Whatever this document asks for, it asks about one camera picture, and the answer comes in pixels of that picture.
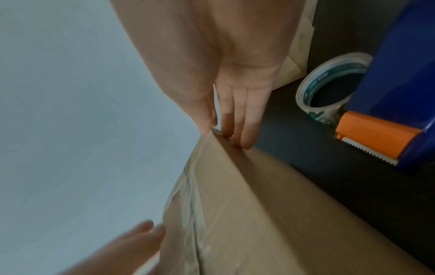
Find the person's right hand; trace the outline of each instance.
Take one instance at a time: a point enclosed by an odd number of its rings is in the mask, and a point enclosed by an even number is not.
[[[162,91],[206,134],[253,146],[304,0],[111,0]]]

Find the serrated blade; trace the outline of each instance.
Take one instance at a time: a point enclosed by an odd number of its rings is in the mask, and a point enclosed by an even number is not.
[[[382,160],[384,160],[384,161],[386,161],[389,164],[392,164],[394,166],[396,166],[397,163],[398,163],[398,161],[396,159],[392,159],[390,157],[387,157],[384,154],[378,153],[375,150],[372,150],[372,149],[370,149],[370,148],[368,148],[368,147],[366,147],[366,146],[364,146],[364,145],[362,145],[362,144],[360,144],[360,143],[358,143],[356,141],[351,140],[350,138],[344,137],[344,138],[341,139],[341,141],[345,142],[347,144],[350,144],[353,147],[356,147],[356,148],[358,148],[360,150],[363,150],[364,152],[369,153],[369,154],[371,154],[371,155],[373,155],[373,156],[375,156],[377,158],[380,158],[380,159],[382,159]]]

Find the dark table surface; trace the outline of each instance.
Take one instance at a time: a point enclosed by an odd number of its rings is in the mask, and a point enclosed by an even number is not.
[[[308,73],[349,52],[376,54],[409,0],[319,0]],[[334,139],[295,102],[296,81],[272,93],[256,147],[325,192],[435,270],[435,167],[410,175]]]

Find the light blue wall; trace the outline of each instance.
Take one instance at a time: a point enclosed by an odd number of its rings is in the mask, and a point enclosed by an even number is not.
[[[2,1],[0,274],[56,273],[161,220],[198,138],[108,1]]]

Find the roll of clear tape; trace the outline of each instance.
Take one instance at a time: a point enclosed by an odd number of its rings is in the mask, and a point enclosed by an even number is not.
[[[328,125],[337,125],[352,94],[325,107],[311,107],[314,94],[326,83],[353,73],[364,74],[373,57],[367,53],[348,53],[333,58],[312,71],[299,85],[296,103],[311,118]]]

